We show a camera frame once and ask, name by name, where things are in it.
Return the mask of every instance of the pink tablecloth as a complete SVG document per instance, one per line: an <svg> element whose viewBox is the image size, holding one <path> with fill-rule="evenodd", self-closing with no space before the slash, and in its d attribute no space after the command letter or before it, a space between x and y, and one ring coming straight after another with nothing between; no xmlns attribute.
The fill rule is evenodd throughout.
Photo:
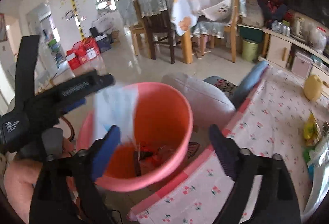
<svg viewBox="0 0 329 224"><path fill-rule="evenodd" d="M284 157L301 212L312 188L302 157L303 124L310 111L321 125L329 116L328 99L321 96L317 102L308 101L302 94L303 83L301 78L269 67L252 97L223 131L240 148L249 148L255 155L271 157L279 153ZM260 176L255 177L241 222L251 216L260 180ZM225 176L209 147L170 184L132 208L131 216L135 215L144 224L213 223L234 182Z"/></svg>

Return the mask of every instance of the picture frame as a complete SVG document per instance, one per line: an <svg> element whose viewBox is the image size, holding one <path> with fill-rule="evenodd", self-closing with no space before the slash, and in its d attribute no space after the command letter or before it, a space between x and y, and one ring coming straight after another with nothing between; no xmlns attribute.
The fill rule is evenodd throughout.
<svg viewBox="0 0 329 224"><path fill-rule="evenodd" d="M7 41L7 30L6 30L6 23L5 23L5 15L0 13L0 42Z"/></svg>

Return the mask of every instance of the drawer handle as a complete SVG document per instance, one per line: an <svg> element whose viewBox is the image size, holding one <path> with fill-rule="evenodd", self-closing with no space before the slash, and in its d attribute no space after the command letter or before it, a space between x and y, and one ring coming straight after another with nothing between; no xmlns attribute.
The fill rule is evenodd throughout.
<svg viewBox="0 0 329 224"><path fill-rule="evenodd" d="M286 61L286 58L287 58L287 57L286 57L287 52L288 52L288 48L285 47L284 50L283 50L283 55L282 55L282 61L283 61L283 62Z"/></svg>

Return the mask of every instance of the giraffe wall sticker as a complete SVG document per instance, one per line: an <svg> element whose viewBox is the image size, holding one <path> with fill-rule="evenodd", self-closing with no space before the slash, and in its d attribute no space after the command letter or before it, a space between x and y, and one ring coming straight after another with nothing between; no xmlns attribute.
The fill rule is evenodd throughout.
<svg viewBox="0 0 329 224"><path fill-rule="evenodd" d="M84 34L84 31L83 31L82 26L81 26L81 20L78 17L79 13L78 13L78 6L77 6L77 3L76 3L76 0L71 0L71 5L72 5L72 8L73 8L73 13L77 17L78 22L79 22L78 29L79 29L79 32L80 32L80 36L81 36L82 39L84 39L85 34Z"/></svg>

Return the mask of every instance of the green trash can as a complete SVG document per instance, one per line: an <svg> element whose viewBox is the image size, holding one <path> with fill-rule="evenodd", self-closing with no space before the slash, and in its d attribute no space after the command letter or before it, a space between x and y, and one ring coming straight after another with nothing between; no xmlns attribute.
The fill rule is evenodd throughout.
<svg viewBox="0 0 329 224"><path fill-rule="evenodd" d="M252 62L257 58L258 43L255 41L244 39L242 48L242 58Z"/></svg>

